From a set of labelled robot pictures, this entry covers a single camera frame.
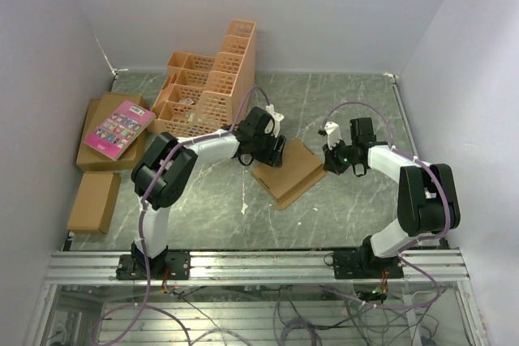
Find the brown cardboard box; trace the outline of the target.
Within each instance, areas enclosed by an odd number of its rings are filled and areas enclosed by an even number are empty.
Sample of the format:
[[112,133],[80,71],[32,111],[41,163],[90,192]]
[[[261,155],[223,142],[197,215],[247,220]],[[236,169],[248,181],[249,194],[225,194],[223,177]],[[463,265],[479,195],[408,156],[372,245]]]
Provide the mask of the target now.
[[301,139],[292,139],[285,145],[281,167],[259,163],[251,171],[251,176],[275,201],[277,210],[286,209],[325,175],[322,160]]

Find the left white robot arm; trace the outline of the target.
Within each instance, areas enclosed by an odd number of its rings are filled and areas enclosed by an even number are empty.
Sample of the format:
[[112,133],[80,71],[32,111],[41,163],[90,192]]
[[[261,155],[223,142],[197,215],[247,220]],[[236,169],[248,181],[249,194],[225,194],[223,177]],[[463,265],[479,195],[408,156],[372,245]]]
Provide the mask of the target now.
[[138,235],[129,254],[122,255],[117,280],[188,280],[191,256],[171,250],[167,226],[171,207],[180,199],[193,170],[209,162],[249,156],[273,168],[282,165],[286,138],[284,117],[273,105],[254,107],[238,124],[207,135],[176,138],[158,135],[131,172],[139,199]]

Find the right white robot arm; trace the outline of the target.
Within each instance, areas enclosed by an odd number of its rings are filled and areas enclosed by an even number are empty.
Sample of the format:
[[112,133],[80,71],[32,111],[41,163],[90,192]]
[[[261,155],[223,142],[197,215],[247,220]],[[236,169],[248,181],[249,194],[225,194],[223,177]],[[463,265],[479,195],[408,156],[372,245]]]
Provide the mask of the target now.
[[350,121],[351,143],[341,137],[335,122],[319,130],[324,170],[340,175],[360,167],[355,177],[375,170],[397,183],[397,217],[387,227],[366,237],[357,248],[332,252],[332,269],[338,280],[397,279],[403,276],[399,254],[422,240],[441,239],[461,222],[453,171],[447,164],[429,164],[405,156],[376,138],[368,117]]

